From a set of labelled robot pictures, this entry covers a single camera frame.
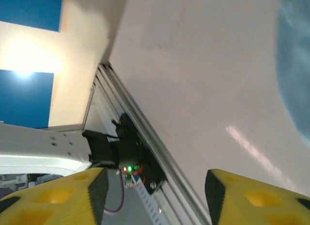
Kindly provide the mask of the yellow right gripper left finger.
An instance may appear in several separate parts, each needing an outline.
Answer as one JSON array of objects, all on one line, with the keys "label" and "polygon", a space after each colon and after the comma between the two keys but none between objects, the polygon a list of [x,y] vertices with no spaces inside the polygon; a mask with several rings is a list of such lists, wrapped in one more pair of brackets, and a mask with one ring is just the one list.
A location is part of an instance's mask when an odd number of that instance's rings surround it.
[{"label": "yellow right gripper left finger", "polygon": [[16,191],[0,201],[2,225],[99,225],[108,172],[95,167]]}]

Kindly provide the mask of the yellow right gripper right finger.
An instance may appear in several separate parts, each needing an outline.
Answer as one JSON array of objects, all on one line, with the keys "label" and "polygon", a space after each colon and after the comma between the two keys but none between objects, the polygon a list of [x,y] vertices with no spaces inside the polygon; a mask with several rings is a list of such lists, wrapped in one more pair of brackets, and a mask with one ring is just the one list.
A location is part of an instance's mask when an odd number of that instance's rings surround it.
[{"label": "yellow right gripper right finger", "polygon": [[209,169],[205,196],[214,225],[308,225],[309,197],[221,169]]}]

